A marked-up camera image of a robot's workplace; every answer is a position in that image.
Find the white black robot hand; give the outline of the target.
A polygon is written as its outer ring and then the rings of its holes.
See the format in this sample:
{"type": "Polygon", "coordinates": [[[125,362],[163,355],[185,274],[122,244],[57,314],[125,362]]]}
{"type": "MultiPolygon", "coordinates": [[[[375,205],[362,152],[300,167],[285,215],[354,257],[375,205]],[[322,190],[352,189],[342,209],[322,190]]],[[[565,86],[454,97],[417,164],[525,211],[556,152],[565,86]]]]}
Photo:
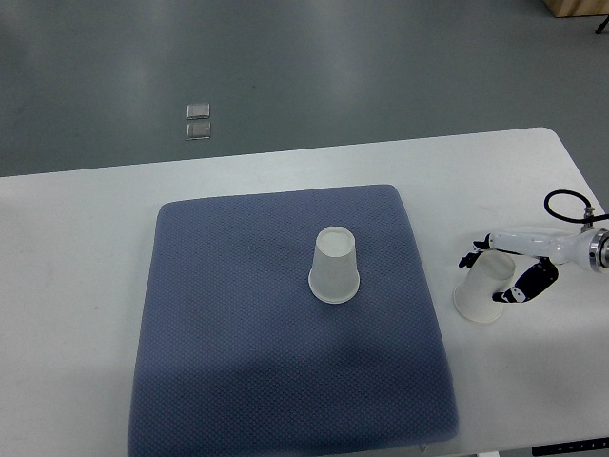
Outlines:
{"type": "MultiPolygon", "coordinates": [[[[555,265],[573,263],[581,268],[597,268],[597,253],[592,248],[595,236],[592,230],[581,233],[499,230],[487,233],[483,240],[474,241],[473,247],[540,258],[512,287],[492,295],[493,301],[498,303],[525,303],[537,298],[558,280],[559,270],[555,265]]],[[[468,252],[461,258],[458,267],[472,268],[478,258],[477,251],[468,252]]]]}

